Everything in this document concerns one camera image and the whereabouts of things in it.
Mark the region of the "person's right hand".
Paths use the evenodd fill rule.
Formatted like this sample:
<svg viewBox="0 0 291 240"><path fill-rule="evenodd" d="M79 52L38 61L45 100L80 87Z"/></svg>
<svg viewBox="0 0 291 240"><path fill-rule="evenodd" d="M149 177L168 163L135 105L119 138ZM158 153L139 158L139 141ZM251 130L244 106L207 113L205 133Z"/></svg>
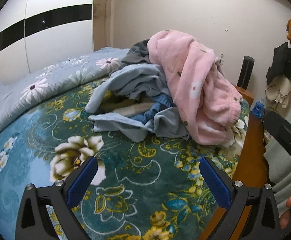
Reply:
<svg viewBox="0 0 291 240"><path fill-rule="evenodd" d="M286 228L289 224L290 209L291 209L291 196L286 201L286 208L288 208L288 210L286 210L284 213L282 213L282 215L280 217L281 229Z"/></svg>

